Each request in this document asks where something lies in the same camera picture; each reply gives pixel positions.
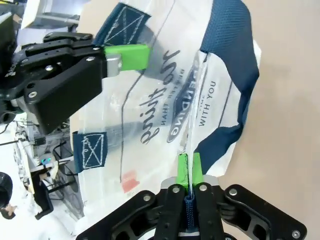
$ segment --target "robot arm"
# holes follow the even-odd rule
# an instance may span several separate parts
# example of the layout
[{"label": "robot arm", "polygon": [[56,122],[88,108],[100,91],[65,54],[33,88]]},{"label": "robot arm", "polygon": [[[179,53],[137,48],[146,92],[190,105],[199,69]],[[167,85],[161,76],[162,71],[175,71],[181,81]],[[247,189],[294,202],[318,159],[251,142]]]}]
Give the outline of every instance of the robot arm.
[{"label": "robot arm", "polygon": [[302,223],[243,186],[222,190],[216,177],[203,179],[190,199],[175,177],[168,178],[157,195],[139,192],[76,239],[138,240],[155,228],[154,240],[236,240],[224,232],[222,220],[252,240],[305,239]]},{"label": "robot arm", "polygon": [[52,32],[41,44],[17,46],[12,16],[0,22],[0,124],[32,113],[43,134],[52,132],[102,91],[110,61],[85,33]]}]

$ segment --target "plastic bag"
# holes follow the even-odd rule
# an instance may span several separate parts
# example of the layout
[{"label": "plastic bag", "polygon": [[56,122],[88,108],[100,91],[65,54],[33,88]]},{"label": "plastic bag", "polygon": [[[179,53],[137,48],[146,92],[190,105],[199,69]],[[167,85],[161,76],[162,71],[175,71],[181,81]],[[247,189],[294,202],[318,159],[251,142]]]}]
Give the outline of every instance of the plastic bag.
[{"label": "plastic bag", "polygon": [[[79,174],[87,214],[97,206],[110,212],[141,190],[157,193],[162,180],[177,174],[176,159],[186,146],[192,103],[197,111],[189,152],[218,127],[237,124],[240,92],[224,62],[199,51],[213,0],[201,4],[194,0],[128,0],[126,4],[128,8],[117,16],[120,21],[125,21],[130,7],[151,16],[139,42],[152,51],[145,71],[125,71],[103,79],[103,92],[78,113],[80,133],[107,133],[104,167]],[[124,28],[114,33],[111,29],[109,39],[121,33],[128,43]],[[81,31],[90,29],[82,27]],[[255,50],[260,58],[260,49],[256,46]],[[197,90],[199,101],[194,100]],[[217,170],[209,173],[225,173],[234,146],[222,164],[217,162]]]}]

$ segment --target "person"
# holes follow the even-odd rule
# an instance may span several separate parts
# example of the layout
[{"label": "person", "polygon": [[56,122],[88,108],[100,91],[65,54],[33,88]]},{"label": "person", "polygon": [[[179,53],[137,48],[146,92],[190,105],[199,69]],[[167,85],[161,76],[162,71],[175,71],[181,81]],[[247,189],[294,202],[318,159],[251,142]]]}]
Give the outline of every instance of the person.
[{"label": "person", "polygon": [[16,216],[15,214],[16,208],[17,206],[11,206],[11,204],[9,203],[6,207],[3,207],[0,209],[0,213],[2,217],[4,217],[5,219],[11,220]]}]

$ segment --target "tan surface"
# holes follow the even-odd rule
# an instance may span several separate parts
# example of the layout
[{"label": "tan surface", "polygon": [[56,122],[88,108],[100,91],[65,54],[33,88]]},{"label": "tan surface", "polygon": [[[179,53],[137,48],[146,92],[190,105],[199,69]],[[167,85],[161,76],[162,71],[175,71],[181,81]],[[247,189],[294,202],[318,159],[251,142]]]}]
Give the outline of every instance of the tan surface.
[{"label": "tan surface", "polygon": [[303,222],[307,240],[318,240],[320,1],[244,2],[262,49],[260,78],[244,134],[220,183],[250,189]]}]

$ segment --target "floor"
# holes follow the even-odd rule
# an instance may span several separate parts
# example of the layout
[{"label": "floor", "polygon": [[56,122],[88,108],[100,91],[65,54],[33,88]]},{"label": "floor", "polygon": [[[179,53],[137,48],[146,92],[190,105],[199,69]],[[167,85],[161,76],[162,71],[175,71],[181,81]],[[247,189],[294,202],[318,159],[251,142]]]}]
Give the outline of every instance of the floor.
[{"label": "floor", "polygon": [[[261,50],[247,125],[220,184],[240,184],[319,239],[320,1],[243,0]],[[232,227],[238,240],[248,238]]]}]

